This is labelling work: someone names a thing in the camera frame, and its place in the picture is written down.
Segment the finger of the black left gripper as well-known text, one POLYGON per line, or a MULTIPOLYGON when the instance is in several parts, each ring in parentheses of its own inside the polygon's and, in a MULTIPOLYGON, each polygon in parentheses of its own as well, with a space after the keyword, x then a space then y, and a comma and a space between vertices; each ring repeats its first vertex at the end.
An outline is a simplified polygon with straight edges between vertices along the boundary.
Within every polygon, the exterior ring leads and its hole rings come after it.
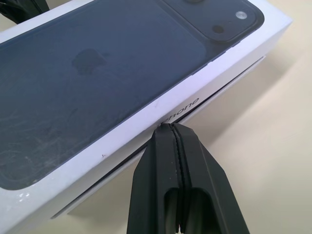
POLYGON ((23 22, 23 9, 15 0, 0 0, 0 13, 16 24, 23 22))
POLYGON ((37 10, 49 10, 46 0, 32 0, 32 2, 37 10))

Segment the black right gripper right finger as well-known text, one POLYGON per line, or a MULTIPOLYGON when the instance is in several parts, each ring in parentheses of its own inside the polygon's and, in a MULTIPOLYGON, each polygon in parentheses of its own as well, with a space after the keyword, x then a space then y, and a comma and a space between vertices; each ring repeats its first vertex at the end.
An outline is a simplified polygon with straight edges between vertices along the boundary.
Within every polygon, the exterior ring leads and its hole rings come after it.
POLYGON ((173 125, 184 179, 183 234, 250 234, 223 168, 197 134, 173 125))

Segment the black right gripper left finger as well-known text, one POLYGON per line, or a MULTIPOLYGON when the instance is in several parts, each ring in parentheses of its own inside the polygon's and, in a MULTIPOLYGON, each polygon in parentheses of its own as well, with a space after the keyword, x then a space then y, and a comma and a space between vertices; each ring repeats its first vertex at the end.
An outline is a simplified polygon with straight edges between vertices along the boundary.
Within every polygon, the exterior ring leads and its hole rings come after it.
POLYGON ((180 124, 157 127, 136 166, 127 234, 185 233, 180 124))

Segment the white phone box lid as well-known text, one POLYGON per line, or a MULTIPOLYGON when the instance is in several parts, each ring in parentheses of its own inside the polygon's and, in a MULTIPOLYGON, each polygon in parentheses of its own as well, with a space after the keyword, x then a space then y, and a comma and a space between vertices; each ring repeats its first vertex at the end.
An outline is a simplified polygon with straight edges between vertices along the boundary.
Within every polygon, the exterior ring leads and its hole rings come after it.
POLYGON ((51 219, 291 23, 268 0, 71 0, 0 32, 0 234, 51 219))

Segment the white phone box base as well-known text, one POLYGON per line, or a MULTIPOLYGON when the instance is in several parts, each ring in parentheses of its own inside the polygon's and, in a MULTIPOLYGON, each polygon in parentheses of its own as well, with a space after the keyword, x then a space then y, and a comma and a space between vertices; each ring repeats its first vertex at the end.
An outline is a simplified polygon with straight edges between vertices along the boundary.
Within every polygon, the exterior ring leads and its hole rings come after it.
POLYGON ((159 125, 164 123, 184 123, 188 119, 192 118, 199 110, 207 106, 212 100, 214 100, 218 95, 224 93, 229 87, 234 85, 234 83, 248 74, 252 69, 254 69, 265 56, 251 64, 248 68, 243 70, 236 77, 231 75, 224 75, 222 79, 223 86, 217 85, 216 82, 221 80, 220 78, 214 78, 210 83, 207 84, 206 88, 202 88, 196 95, 188 98, 188 100, 181 103, 179 106, 175 107, 171 112, 164 116, 161 120, 157 121, 153 126, 141 134, 141 136, 135 138, 132 141, 132 145, 123 147, 117 151, 118 157, 110 157, 110 159, 115 159, 116 166, 111 170, 105 170, 102 177, 91 184, 86 190, 84 190, 80 195, 75 197, 70 203, 68 203, 64 208, 57 212, 52 219, 55 219, 61 215, 65 215, 73 210, 77 205, 82 203, 89 196, 94 194, 102 186, 116 177, 120 172, 125 170, 129 165, 134 163, 142 156, 149 139, 152 137, 152 133, 159 125))

